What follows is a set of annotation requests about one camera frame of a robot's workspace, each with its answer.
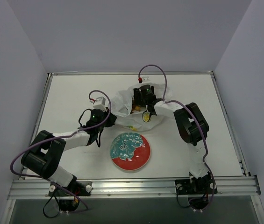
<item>round plate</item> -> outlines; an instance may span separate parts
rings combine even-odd
[[[150,158],[150,145],[142,135],[126,132],[113,140],[110,155],[118,167],[132,171],[147,163]]]

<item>teal pattern on plate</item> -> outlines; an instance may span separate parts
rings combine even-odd
[[[136,148],[142,146],[142,144],[143,140],[140,134],[135,132],[122,133],[111,144],[111,158],[131,159]]]

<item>white plastic bag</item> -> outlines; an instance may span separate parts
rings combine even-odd
[[[154,92],[157,98],[163,98],[163,93],[165,89],[165,84],[154,84],[154,83],[142,83],[136,84],[128,88],[128,90],[118,91],[111,99],[111,112],[117,116],[115,124],[120,125],[124,128],[131,129],[133,131],[144,132],[152,129],[158,125],[163,116],[151,116],[149,122],[144,122],[142,119],[142,114],[145,111],[144,108],[141,108],[140,112],[132,111],[132,98],[134,95],[134,88],[139,88],[142,85],[151,85],[154,86]],[[169,87],[166,89],[165,100],[170,100],[172,98],[172,91]]]

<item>metal frame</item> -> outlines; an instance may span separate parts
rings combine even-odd
[[[49,94],[50,85],[53,76],[66,75],[137,75],[138,72],[60,72],[50,73],[45,85],[41,108],[37,117],[36,125],[32,135],[32,140],[35,138],[39,124],[44,111],[45,103]],[[161,72],[143,72],[143,75],[158,75]],[[264,223],[264,209],[260,202],[260,188],[257,177],[249,176],[249,171],[244,160],[243,153],[237,141],[236,135],[230,124],[228,114],[225,110],[223,101],[220,97],[216,80],[212,71],[210,72],[166,72],[169,75],[189,75],[200,74],[210,75],[212,77],[214,87],[226,120],[234,148],[243,168],[242,177],[216,177],[216,185],[218,196],[251,196],[255,207],[257,218],[260,223]],[[87,180],[92,181],[91,198],[139,198],[139,197],[175,197],[175,180],[184,178],[160,178],[160,179],[101,179]],[[17,180],[13,181],[12,187],[7,200],[7,206],[2,217],[1,223],[9,223],[14,203],[21,199],[46,199],[48,197],[50,183],[45,180]]]

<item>gray floor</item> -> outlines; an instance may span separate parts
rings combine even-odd
[[[191,209],[180,208],[175,198],[87,199],[86,202],[91,208],[87,212],[69,216],[62,214],[54,219],[47,219],[43,216],[46,200],[17,200],[10,223],[258,223],[249,196],[216,197],[211,207],[203,213],[194,213]]]

